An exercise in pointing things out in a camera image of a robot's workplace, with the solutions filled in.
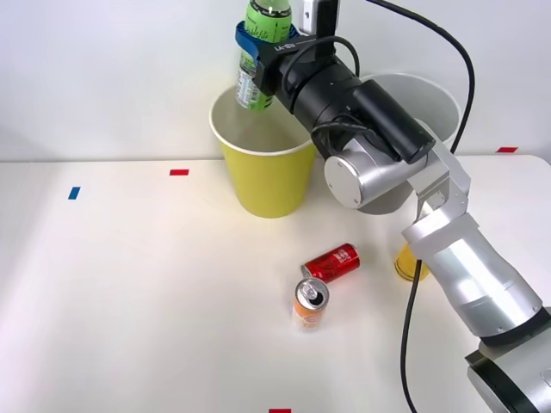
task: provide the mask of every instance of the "metal cylinder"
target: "metal cylinder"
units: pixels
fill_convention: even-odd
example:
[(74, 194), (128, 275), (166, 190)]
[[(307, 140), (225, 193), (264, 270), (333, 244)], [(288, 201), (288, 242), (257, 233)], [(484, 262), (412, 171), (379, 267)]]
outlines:
[(352, 139), (344, 150), (325, 161), (325, 179), (335, 198), (358, 209), (417, 174), (426, 158), (414, 164), (394, 162), (366, 139)]
[(415, 228), (421, 224), (423, 220), (404, 231), (412, 252), (429, 266), (474, 335), (503, 334), (541, 310), (542, 300), (488, 243), (468, 213), (430, 233)]

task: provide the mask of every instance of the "cable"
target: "cable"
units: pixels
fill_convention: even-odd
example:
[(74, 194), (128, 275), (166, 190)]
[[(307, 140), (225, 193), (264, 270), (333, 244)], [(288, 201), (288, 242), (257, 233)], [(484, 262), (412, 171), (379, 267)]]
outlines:
[(408, 9), (404, 9), (400, 6), (397, 6), (396, 4), (386, 2), (385, 0), (366, 0), (366, 1), (376, 4), (378, 6), (381, 6), (390, 11), (393, 11), (394, 13), (407, 17), (408, 19), (414, 20), (415, 22), (422, 24), (426, 28), (429, 28), (433, 32), (440, 34), (445, 40), (451, 43), (451, 45), (455, 48), (455, 50), (457, 50), (457, 52), (459, 52), (459, 54), (463, 57), (463, 60), (465, 60), (465, 65), (467, 66), (468, 79), (469, 79), (468, 96), (467, 96), (467, 104), (465, 105), (465, 112), (463, 114), (463, 118), (461, 119), (461, 124), (459, 125), (459, 129), (457, 130), (457, 135), (455, 136), (454, 143), (451, 145), (450, 151), (451, 153), (455, 153), (455, 151), (457, 150), (457, 146), (461, 141), (461, 136), (463, 136), (463, 132), (465, 131), (465, 126), (467, 125), (468, 117), (471, 114), (471, 108), (473, 106), (473, 100), (474, 100), (474, 86), (476, 84), (475, 78), (474, 78), (473, 61), (468, 55), (467, 50), (465, 50), (465, 47), (463, 47), (463, 45), (459, 41), (457, 41), (454, 38), (454, 36), (452, 36), (446, 30), (436, 25), (435, 23), (431, 22), (430, 20), (426, 19), (425, 17), (418, 15), (417, 13), (413, 13)]
[(358, 56), (358, 53), (357, 53), (356, 49), (354, 48), (354, 46), (352, 46), (352, 43), (350, 43), (346, 39), (343, 39), (342, 37), (338, 37), (338, 36), (327, 36), (327, 37), (322, 37), (321, 39), (310, 40), (309, 45), (304, 46), (302, 49), (300, 49), (299, 52), (297, 52), (293, 56), (293, 58), (289, 61), (287, 69), (283, 73), (283, 76), (282, 76), (282, 90), (287, 96), (289, 96), (291, 94), (291, 92), (289, 92), (289, 90), (288, 90), (288, 78), (289, 78), (289, 74), (290, 74), (291, 70), (293, 69), (294, 65), (296, 65), (296, 63), (299, 61), (299, 59), (302, 58), (302, 56), (304, 56), (306, 53), (308, 53), (311, 49), (313, 49), (314, 47), (317, 47), (319, 45), (323, 45), (325, 43), (338, 43), (338, 44), (341, 44), (343, 46), (346, 46), (346, 48), (350, 51), (350, 53), (352, 53), (352, 58), (354, 58), (354, 66), (355, 66), (356, 76), (360, 77), (360, 57)]
[[(463, 117), (461, 119), (459, 129), (457, 130), (457, 135), (455, 136), (454, 143), (452, 144), (450, 149), (451, 153), (455, 153), (455, 151), (457, 150), (457, 146), (461, 141), (461, 137), (463, 136), (463, 132), (465, 132), (465, 126), (467, 125), (469, 115), (471, 114), (471, 108), (473, 107), (473, 100), (474, 100), (474, 89), (476, 84), (473, 62), (470, 56), (468, 55), (467, 50), (465, 50), (463, 45), (459, 41), (457, 41), (451, 34), (449, 34), (446, 30), (437, 26), (435, 23), (422, 17), (421, 15), (418, 15), (417, 13), (413, 13), (408, 9), (404, 9), (395, 4), (386, 2), (385, 0), (367, 0), (367, 1), (370, 3), (376, 4), (378, 6), (381, 6), (385, 9), (391, 10), (394, 13), (407, 17), (408, 19), (414, 20), (415, 22), (422, 24), (426, 28), (429, 28), (433, 32), (440, 34), (445, 40), (451, 43), (451, 45), (463, 57), (463, 60), (465, 61), (465, 65), (467, 66), (467, 72), (468, 72), (468, 95), (467, 95), (467, 104), (465, 105), (465, 112), (463, 113)], [(404, 320), (404, 329), (402, 331), (402, 343), (401, 343), (400, 358), (399, 358), (399, 371), (400, 371), (400, 377), (402, 380), (402, 388), (404, 390), (404, 396), (406, 397), (407, 405), (409, 406), (412, 413), (417, 413), (417, 410), (415, 409), (415, 405), (413, 404), (409, 387), (407, 385), (406, 354), (407, 354), (407, 340), (409, 337), (410, 322), (412, 320), (413, 305), (415, 304), (415, 296), (417, 294), (419, 279), (421, 278), (422, 265), (423, 265), (423, 262), (421, 260), (418, 260), (417, 265), (415, 267), (415, 275), (413, 277), (412, 291), (410, 292), (410, 298), (406, 307), (406, 316)]]
[(410, 334), (410, 322), (412, 320), (413, 304), (415, 303), (415, 296), (417, 294), (417, 288), (419, 286), (419, 280), (421, 279), (421, 268), (423, 262), (417, 261), (415, 266), (415, 275), (413, 276), (412, 291), (410, 292), (410, 299), (407, 302), (406, 307), (406, 319), (404, 320), (404, 329), (402, 330), (402, 343), (399, 352), (399, 375), (402, 379), (402, 389), (404, 389), (404, 396), (406, 397), (407, 405), (410, 406), (412, 413), (417, 413), (415, 406), (413, 405), (412, 397), (410, 396), (410, 390), (407, 385), (406, 376), (406, 354), (407, 354), (407, 339)]

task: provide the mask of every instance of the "orange can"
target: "orange can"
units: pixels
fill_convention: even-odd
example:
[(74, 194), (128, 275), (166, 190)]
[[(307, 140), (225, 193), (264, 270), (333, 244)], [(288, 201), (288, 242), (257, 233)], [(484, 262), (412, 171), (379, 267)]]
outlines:
[(294, 290), (293, 323), (302, 331), (316, 330), (329, 302), (329, 288), (317, 278), (306, 278)]

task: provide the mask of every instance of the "can lid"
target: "can lid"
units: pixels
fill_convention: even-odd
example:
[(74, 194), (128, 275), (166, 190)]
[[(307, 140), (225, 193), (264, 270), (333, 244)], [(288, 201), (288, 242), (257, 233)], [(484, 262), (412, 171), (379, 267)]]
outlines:
[(295, 296), (308, 310), (320, 310), (329, 301), (329, 288), (322, 280), (307, 278), (296, 286)]

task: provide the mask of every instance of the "soda can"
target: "soda can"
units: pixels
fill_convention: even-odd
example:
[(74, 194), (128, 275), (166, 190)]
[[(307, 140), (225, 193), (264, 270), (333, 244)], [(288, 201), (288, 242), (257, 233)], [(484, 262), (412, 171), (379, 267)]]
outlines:
[(305, 278), (317, 278), (329, 283), (360, 267), (360, 256), (354, 245), (346, 243), (307, 262), (302, 267)]
[(322, 280), (301, 280), (294, 290), (293, 323), (302, 331), (313, 331), (329, 302), (329, 288)]

